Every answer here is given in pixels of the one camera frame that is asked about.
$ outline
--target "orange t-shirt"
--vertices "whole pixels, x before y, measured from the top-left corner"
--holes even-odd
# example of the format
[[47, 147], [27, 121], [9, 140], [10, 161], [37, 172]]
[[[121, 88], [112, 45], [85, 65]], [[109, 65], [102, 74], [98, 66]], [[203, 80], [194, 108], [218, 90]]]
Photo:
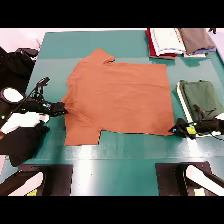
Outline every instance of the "orange t-shirt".
[[79, 61], [63, 98], [65, 145], [98, 144], [101, 130], [170, 135], [174, 126], [166, 65], [113, 62], [102, 49]]

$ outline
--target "shirt sleeve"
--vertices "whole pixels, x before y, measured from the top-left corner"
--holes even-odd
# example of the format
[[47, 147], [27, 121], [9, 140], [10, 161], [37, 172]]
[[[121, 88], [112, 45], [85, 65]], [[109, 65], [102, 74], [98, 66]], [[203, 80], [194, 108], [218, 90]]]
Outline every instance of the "shirt sleeve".
[[77, 112], [65, 115], [66, 140], [65, 146], [97, 145], [100, 130], [87, 118]]
[[102, 48], [98, 48], [93, 51], [89, 56], [85, 57], [82, 61], [83, 62], [90, 62], [94, 64], [105, 64], [108, 62], [112, 62], [115, 60], [115, 57], [108, 54]]

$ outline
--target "teal tabletop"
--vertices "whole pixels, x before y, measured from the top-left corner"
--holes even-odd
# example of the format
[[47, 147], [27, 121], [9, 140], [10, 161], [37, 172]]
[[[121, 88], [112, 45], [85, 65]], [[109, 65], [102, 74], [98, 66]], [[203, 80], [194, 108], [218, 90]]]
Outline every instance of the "teal tabletop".
[[[67, 92], [66, 79], [78, 61], [96, 48], [103, 48], [117, 62], [166, 64], [175, 120], [186, 119], [174, 91], [181, 79], [211, 81], [224, 104], [224, 68], [216, 52], [205, 59], [149, 59], [142, 30], [47, 33], [27, 93], [40, 79], [49, 77], [45, 99], [60, 101]], [[51, 118], [47, 126], [50, 132], [39, 152], [25, 164], [73, 164], [71, 195], [158, 195], [155, 164], [161, 162], [209, 161], [213, 173], [224, 178], [224, 142], [213, 137], [191, 141], [103, 131], [99, 145], [66, 147], [64, 117]], [[15, 171], [6, 160], [0, 181]]]

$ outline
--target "folded red cloth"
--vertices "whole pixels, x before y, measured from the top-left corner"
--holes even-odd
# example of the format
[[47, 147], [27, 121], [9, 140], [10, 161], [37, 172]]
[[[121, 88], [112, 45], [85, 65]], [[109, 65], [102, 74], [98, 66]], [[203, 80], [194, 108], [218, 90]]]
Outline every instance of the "folded red cloth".
[[173, 54], [173, 53], [160, 54], [159, 56], [157, 56], [155, 48], [154, 48], [153, 43], [152, 43], [150, 28], [147, 28], [145, 33], [146, 33], [146, 36], [148, 37], [148, 47], [149, 47], [149, 50], [150, 50], [150, 56], [149, 57], [165, 58], [165, 59], [175, 59], [176, 58], [177, 54]]

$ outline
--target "yellow label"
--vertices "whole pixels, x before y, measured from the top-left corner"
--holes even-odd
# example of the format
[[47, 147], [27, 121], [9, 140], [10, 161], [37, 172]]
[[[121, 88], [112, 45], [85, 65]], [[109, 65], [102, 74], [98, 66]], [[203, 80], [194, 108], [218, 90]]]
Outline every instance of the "yellow label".
[[194, 189], [195, 196], [205, 196], [204, 188]]
[[31, 192], [28, 193], [26, 196], [37, 196], [37, 189], [31, 191]]
[[191, 135], [196, 135], [196, 134], [197, 134], [197, 132], [196, 132], [194, 126], [187, 127], [187, 132], [188, 132], [189, 134], [191, 134]]

